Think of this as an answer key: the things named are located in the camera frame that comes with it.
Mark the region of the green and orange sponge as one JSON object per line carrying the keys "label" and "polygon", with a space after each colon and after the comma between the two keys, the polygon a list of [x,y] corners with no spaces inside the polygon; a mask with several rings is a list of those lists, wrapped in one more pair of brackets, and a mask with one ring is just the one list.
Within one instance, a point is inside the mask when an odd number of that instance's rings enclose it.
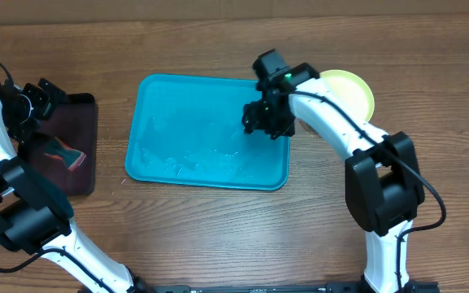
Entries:
{"label": "green and orange sponge", "polygon": [[86,158],[86,153],[71,148],[57,137],[46,144],[44,155],[62,161],[69,171],[77,169]]}

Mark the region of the yellow plate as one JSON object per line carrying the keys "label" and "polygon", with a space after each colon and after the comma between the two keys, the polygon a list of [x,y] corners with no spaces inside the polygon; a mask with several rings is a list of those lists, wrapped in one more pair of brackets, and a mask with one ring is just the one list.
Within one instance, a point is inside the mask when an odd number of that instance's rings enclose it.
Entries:
{"label": "yellow plate", "polygon": [[339,69],[321,72],[320,77],[327,81],[331,90],[348,105],[348,109],[354,115],[365,121],[371,119],[375,109],[375,99],[363,79],[352,72]]}

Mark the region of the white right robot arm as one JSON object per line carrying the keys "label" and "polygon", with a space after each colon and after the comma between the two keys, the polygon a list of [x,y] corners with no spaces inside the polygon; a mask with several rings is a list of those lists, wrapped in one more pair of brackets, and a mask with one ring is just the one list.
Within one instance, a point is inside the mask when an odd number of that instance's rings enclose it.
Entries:
{"label": "white right robot arm", "polygon": [[243,108],[245,133],[291,137],[302,120],[344,161],[345,202],[366,237],[366,267],[350,291],[416,292],[407,240],[425,195],[410,138],[370,123],[373,94],[351,72],[283,61],[256,61],[252,69],[262,97]]}

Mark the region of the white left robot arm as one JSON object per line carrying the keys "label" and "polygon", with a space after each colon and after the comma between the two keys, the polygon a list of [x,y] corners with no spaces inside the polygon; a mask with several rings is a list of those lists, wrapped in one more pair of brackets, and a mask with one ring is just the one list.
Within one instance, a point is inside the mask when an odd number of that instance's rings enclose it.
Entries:
{"label": "white left robot arm", "polygon": [[0,245],[57,264],[85,292],[148,292],[81,231],[69,202],[94,190],[97,117],[92,94],[0,80]]}

